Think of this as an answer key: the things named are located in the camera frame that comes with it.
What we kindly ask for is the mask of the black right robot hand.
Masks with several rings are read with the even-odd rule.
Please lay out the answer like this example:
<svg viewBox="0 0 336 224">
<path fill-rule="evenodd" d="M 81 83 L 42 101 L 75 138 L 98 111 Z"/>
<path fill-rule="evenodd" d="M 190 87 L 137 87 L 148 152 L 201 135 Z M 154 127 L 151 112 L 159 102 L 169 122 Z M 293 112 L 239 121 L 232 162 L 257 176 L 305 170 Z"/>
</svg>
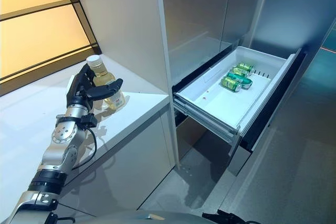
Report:
<svg viewBox="0 0 336 224">
<path fill-rule="evenodd" d="M 215 214 L 202 213 L 202 217 L 219 224 L 243 224 L 245 221 L 233 213 L 227 213 L 220 209 Z"/>
</svg>

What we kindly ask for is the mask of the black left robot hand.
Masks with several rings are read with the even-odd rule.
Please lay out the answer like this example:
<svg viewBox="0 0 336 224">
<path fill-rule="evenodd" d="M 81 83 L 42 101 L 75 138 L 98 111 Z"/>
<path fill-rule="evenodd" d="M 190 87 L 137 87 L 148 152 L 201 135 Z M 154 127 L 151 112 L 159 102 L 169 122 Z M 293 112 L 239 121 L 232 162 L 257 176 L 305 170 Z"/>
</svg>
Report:
<svg viewBox="0 0 336 224">
<path fill-rule="evenodd" d="M 88 64 L 85 64 L 75 75 L 66 94 L 66 107 L 78 104 L 91 110 L 93 101 L 103 100 L 115 95 L 123 84 L 123 80 L 119 78 L 111 84 L 96 86 L 93 82 L 94 77 L 95 73 Z"/>
</svg>

